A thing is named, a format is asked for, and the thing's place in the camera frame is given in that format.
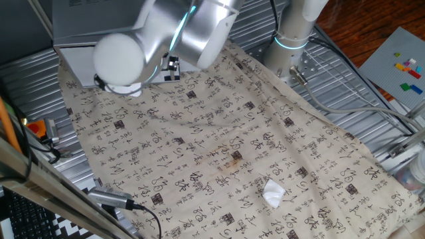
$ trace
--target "cloth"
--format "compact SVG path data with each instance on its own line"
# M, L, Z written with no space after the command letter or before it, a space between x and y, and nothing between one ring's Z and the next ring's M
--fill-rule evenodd
M354 136L228 42L214 64L138 98L82 89L65 104L103 187L156 213L164 238L386 238L422 207ZM262 191L286 192L276 209ZM157 238L150 214L124 215Z

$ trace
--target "metal grating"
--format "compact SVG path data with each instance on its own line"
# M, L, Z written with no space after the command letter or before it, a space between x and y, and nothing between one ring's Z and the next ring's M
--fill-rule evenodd
M27 115L29 122L54 119L60 141L58 150L71 151L72 157L60 159L54 167L74 184L94 186L93 172L71 124L58 83L59 58L53 49L0 66L0 77L14 103ZM130 232L135 228L117 214L119 222Z
M275 0L278 16L286 0ZM270 40L275 27L270 0L246 0L229 37L244 50Z
M280 12L286 1L275 1ZM229 37L244 50L248 50L268 42L273 30L274 17L270 1L247 0ZM315 31L315 33L329 40L321 31ZM319 66L319 71L308 80L311 89L324 104L333 108L366 106L367 103L340 83L342 81L352 90L357 89L362 93L362 97L374 105L391 108L370 83L361 80L338 56L323 47L312 44L308 44L307 51L322 65L322 67ZM340 81L330 76L324 68ZM73 183L81 183L85 179L92 180L94 176L68 117L57 82L57 71L56 53L53 50L46 50L0 66L0 77L5 79L12 98L28 115L30 121L43 118L55 120L60 136L60 143L56 145L56 148L72 152L70 159L61 159L55 167ZM306 100L310 100L304 88L299 85L294 85L292 88ZM322 113L337 125L356 135L381 160L387 156L386 152L390 147L404 139L400 137L400 130L376 112L346 115ZM402 159L387 160L384 162L384 167L397 170L401 166L400 161ZM130 228L129 222L123 222L125 218L122 214L119 213L118 218L121 223Z

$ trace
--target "metal pole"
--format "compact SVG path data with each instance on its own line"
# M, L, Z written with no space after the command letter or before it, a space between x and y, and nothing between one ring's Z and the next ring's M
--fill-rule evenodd
M3 176L9 176L4 172L10 172L23 177L28 159L1 138L0 155ZM7 181L3 186L103 238L136 238L43 160L33 165L28 182Z
M406 114L407 117L411 119L416 119L417 117L425 114L425 100L419 103L413 110Z
M28 0L29 5L33 8L35 14L40 19L41 24L45 27L47 34L50 36L51 39L53 39L53 26L50 19L47 17L46 12L44 11L43 7L41 7L41 4L39 0Z

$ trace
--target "crumpled tissue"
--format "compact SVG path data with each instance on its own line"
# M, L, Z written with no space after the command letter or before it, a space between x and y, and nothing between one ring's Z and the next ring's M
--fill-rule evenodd
M263 197L270 206L277 208L285 192L283 187L269 179L264 187Z

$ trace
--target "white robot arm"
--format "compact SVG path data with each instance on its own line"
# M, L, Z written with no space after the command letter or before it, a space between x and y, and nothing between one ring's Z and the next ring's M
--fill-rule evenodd
M243 0L147 0L131 31L102 38L94 68L106 84L149 82L177 55L197 68L218 56Z
M170 56L204 69L218 56L244 0L145 0L133 29L105 36L94 49L94 68L105 84L143 88ZM264 64L290 77L328 0L288 0Z

